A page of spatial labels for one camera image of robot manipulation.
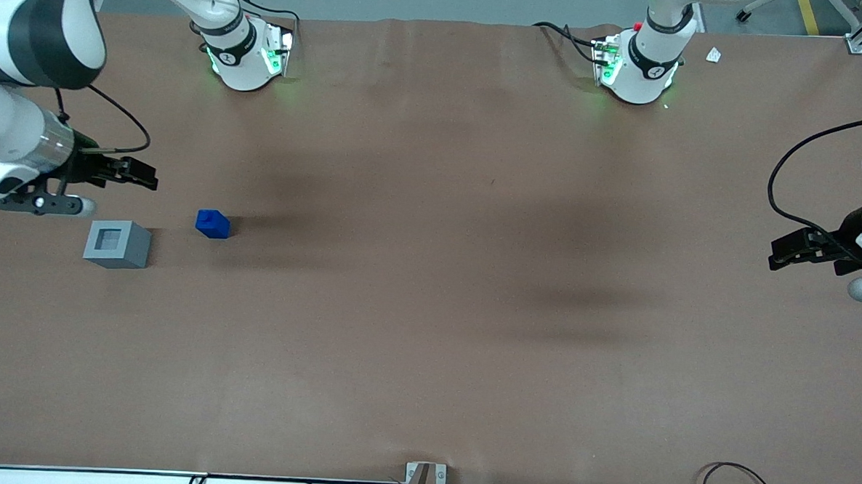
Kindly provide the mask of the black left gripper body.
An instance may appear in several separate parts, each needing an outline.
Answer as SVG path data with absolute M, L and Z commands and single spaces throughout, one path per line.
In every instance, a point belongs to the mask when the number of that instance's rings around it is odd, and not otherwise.
M 812 263 L 832 263 L 834 274 L 838 277 L 862 272 L 862 248 L 857 244 L 857 238 L 862 232 L 862 207 L 851 211 L 842 220 L 837 230 L 830 232 L 830 238 L 824 238 Z

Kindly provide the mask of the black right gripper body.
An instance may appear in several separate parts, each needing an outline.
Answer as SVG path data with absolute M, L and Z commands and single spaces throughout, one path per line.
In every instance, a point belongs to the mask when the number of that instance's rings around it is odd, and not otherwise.
M 98 144 L 86 135 L 73 132 L 72 151 L 62 164 L 61 183 L 90 183 L 95 187 L 105 187 L 106 182 L 126 182 L 118 159 L 101 153 L 86 153 L 86 148 L 98 148 Z

